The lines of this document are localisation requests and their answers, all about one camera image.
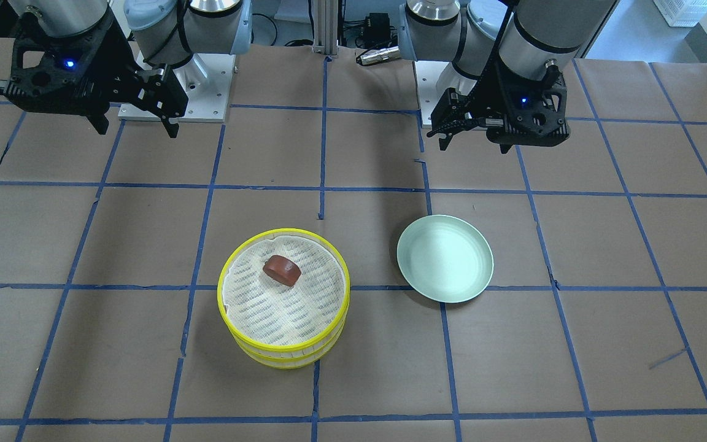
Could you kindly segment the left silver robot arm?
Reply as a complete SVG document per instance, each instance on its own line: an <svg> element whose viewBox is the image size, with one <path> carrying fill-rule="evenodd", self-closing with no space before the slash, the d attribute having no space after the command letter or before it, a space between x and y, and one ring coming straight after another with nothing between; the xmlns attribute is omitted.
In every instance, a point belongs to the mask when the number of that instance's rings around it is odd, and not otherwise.
<svg viewBox="0 0 707 442"><path fill-rule="evenodd" d="M428 137L448 149L483 130L501 153L555 147L571 135L566 65L597 33L614 1L407 1L398 48L410 61L449 63L473 82L449 85L430 112Z"/></svg>

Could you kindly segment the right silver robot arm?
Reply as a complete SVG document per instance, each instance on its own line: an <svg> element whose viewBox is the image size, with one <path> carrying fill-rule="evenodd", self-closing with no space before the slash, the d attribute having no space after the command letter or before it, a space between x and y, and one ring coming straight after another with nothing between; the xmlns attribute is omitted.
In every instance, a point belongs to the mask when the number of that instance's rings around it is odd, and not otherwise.
<svg viewBox="0 0 707 442"><path fill-rule="evenodd" d="M236 56L252 43L250 1L126 1L132 53L107 1L12 1L20 34L0 96L25 112L86 118L109 128L112 103L153 115L176 138L189 103L213 87L204 54Z"/></svg>

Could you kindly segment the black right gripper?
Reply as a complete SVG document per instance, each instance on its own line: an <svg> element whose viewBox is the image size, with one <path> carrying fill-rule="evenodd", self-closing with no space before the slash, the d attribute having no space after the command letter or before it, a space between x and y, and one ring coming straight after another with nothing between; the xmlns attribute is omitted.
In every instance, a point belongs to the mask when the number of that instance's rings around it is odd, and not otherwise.
<svg viewBox="0 0 707 442"><path fill-rule="evenodd" d="M140 69L112 9L20 9L0 96L26 112L85 117L98 134L112 103L158 118L170 138L189 98L172 67Z"/></svg>

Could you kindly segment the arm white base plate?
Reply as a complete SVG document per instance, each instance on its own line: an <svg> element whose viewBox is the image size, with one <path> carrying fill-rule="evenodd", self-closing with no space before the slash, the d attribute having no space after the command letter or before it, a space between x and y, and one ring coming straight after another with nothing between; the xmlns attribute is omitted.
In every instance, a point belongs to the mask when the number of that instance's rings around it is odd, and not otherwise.
<svg viewBox="0 0 707 442"><path fill-rule="evenodd" d="M443 72L450 66L446 61L415 61L415 89L420 106L421 126L431 128L431 113L447 86L439 86Z"/></svg>
<svg viewBox="0 0 707 442"><path fill-rule="evenodd" d="M233 54L195 54L179 68L177 78L188 96L179 122L225 123L238 57Z"/></svg>

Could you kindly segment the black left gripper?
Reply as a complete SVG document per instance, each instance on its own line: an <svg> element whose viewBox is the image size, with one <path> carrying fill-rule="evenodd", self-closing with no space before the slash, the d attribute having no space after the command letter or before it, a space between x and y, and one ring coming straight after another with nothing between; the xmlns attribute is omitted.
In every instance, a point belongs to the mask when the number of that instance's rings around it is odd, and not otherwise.
<svg viewBox="0 0 707 442"><path fill-rule="evenodd" d="M486 130L488 140L507 153L514 145L555 147L570 137L566 118L568 90L554 59L539 79L524 78L495 58L476 85L476 95L455 88L443 91L432 111L428 138L446 151L464 131Z"/></svg>

